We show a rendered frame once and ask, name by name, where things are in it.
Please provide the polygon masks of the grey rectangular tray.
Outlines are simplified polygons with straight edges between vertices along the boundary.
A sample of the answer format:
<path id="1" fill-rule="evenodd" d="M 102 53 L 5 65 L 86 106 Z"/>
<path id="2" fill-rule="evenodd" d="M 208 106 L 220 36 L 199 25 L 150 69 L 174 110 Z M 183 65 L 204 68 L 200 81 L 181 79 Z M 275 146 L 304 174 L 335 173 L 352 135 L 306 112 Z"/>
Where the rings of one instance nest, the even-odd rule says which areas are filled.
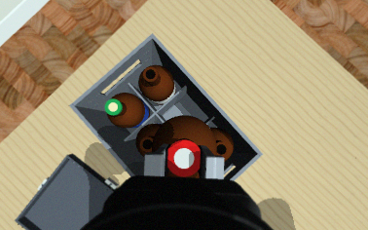
<path id="1" fill-rule="evenodd" d="M 105 180 L 74 154 L 66 155 L 15 222 L 25 230 L 80 230 L 117 189 Z"/>

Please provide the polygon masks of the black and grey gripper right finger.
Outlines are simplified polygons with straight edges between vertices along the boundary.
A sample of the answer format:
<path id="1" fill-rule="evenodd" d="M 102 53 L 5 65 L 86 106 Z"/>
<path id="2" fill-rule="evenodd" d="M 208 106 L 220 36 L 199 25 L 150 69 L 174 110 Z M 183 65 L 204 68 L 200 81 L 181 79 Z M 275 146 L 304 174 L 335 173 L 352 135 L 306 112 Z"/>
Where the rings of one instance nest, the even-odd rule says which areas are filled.
<path id="1" fill-rule="evenodd" d="M 214 155 L 205 145 L 199 145 L 201 150 L 201 161 L 199 177 L 224 179 L 224 157 Z"/>

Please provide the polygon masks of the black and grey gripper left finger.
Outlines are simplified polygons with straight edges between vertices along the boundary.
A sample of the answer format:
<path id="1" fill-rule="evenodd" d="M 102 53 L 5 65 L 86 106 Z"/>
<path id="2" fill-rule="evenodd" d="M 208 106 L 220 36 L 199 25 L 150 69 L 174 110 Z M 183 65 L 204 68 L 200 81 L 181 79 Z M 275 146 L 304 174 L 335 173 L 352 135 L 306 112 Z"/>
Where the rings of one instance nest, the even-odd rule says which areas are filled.
<path id="1" fill-rule="evenodd" d="M 171 144 L 163 144 L 155 152 L 144 154 L 143 175 L 167 176 L 169 168 L 167 167 L 168 149 Z"/>

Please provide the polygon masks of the grey bottle crate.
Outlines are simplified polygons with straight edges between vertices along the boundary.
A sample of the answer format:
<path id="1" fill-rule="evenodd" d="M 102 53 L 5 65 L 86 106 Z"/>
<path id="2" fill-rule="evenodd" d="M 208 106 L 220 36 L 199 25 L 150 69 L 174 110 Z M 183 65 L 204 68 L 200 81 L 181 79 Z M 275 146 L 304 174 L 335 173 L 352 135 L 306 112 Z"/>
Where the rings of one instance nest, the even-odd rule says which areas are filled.
<path id="1" fill-rule="evenodd" d="M 138 60 L 140 63 L 137 66 L 105 94 L 102 93 Z M 161 65 L 172 74 L 176 93 L 165 104 L 152 102 L 139 89 L 139 76 L 150 65 Z M 120 128 L 108 119 L 105 103 L 119 93 L 138 96 L 150 108 L 150 117 L 138 128 Z M 224 179 L 235 181 L 263 155 L 153 33 L 69 106 L 130 177 L 143 175 L 144 157 L 135 144 L 138 132 L 146 125 L 162 124 L 180 115 L 197 117 L 209 127 L 223 129 L 232 137 L 234 151 L 224 162 L 224 174 L 235 167 Z"/>

